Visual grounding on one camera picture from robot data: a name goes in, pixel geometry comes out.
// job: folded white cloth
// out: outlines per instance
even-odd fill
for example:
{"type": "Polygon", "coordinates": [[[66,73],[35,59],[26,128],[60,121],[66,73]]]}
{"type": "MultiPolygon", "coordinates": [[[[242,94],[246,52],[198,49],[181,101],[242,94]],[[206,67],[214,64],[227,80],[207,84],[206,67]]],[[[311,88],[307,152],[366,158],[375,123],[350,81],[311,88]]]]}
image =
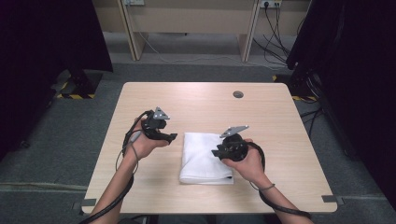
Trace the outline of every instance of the folded white cloth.
{"type": "Polygon", "coordinates": [[[180,182],[186,184],[233,184],[233,170],[213,156],[222,139],[215,133],[185,133],[180,182]]]}

